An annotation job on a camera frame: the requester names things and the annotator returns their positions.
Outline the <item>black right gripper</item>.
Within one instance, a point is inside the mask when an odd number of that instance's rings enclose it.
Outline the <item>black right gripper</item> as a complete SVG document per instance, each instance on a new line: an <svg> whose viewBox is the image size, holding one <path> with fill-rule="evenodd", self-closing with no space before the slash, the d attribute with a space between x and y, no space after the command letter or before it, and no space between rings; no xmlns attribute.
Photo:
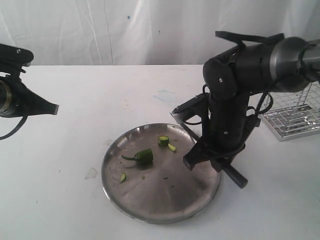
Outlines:
<svg viewBox="0 0 320 240"><path fill-rule="evenodd" d="M191 150L183 156L184 165L192 171L197 164L211 160L216 172L229 165L229 158L241 152L253 130L259 126L255 114L247 116L250 92L240 92L229 99L208 94L209 132L203 133Z"/></svg>

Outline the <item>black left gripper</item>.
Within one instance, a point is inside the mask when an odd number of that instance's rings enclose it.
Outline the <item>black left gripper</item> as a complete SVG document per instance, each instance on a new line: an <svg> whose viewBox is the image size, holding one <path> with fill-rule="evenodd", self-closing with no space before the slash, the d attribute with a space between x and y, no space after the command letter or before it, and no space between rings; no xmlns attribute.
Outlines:
<svg viewBox="0 0 320 240"><path fill-rule="evenodd" d="M59 105L51 103L27 88L21 79L9 73L0 77L0 116L17 118L57 115Z"/></svg>

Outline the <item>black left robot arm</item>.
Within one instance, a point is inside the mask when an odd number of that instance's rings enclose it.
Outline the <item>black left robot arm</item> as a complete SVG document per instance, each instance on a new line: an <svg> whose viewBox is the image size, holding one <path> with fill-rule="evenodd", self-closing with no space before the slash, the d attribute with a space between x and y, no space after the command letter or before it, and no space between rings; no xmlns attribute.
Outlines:
<svg viewBox="0 0 320 240"><path fill-rule="evenodd" d="M31 91L23 84L20 74L34 59L27 49L0 45L0 116L17 118L36 115L56 115L59 106Z"/></svg>

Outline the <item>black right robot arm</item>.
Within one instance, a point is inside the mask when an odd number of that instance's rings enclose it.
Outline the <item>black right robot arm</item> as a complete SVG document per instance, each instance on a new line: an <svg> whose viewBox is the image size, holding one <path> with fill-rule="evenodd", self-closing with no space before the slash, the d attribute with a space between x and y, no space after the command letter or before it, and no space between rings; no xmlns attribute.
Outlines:
<svg viewBox="0 0 320 240"><path fill-rule="evenodd" d="M193 169L210 161L215 170L221 171L245 148L260 124L261 103L247 115L250 96L295 93L319 81L319 47L299 37L251 46L240 42L209 59L203 66L203 78L209 92L184 105L190 117L200 117L202 135L183 162Z"/></svg>

